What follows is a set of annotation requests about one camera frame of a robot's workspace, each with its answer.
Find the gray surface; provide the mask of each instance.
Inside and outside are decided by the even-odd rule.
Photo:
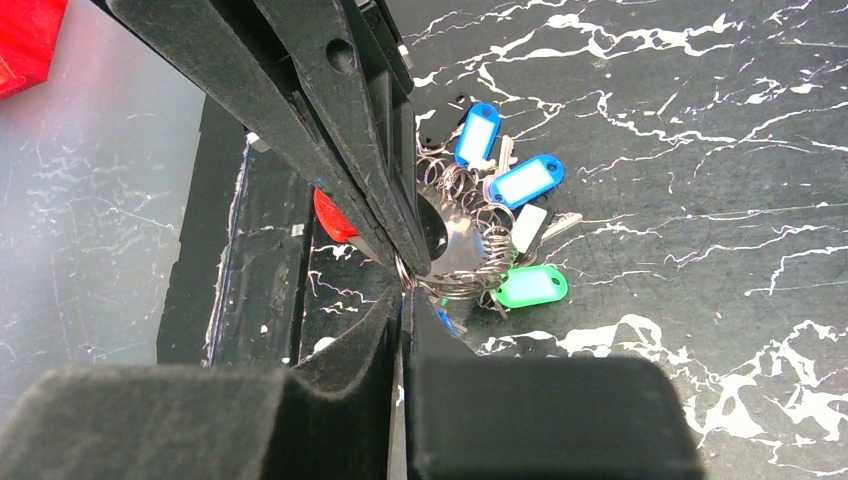
[[[711,478],[848,478],[848,2],[391,7],[418,113],[493,103],[586,220],[540,252],[565,300],[457,316],[465,340],[657,362]],[[310,270],[305,354],[396,281],[320,234]]]
[[[86,0],[0,102],[0,425],[69,362],[153,364],[203,93]]]

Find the red plastic part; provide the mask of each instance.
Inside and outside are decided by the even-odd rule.
[[[318,221],[321,222],[321,226],[330,238],[340,243],[347,243],[349,238],[359,236],[339,207],[321,190],[315,189],[312,202],[315,204],[315,216],[318,217]]]
[[[0,0],[0,99],[47,80],[68,0]]]

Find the black marble surface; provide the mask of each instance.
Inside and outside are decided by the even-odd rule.
[[[156,338],[158,364],[294,365],[312,186],[207,97]]]
[[[519,157],[563,160],[551,205],[585,219],[540,252],[566,299],[458,315],[464,340],[653,360],[712,478],[848,478],[848,3],[390,7],[418,113],[495,104]],[[301,355],[392,281],[316,231]]]

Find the metal ring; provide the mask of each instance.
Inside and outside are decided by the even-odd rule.
[[[409,269],[406,268],[406,264],[403,263],[403,260],[397,253],[395,254],[395,268],[398,271],[400,283],[401,285],[403,285],[403,288],[407,290],[412,290],[413,288],[418,286],[418,279],[415,277],[415,275],[409,273]]]

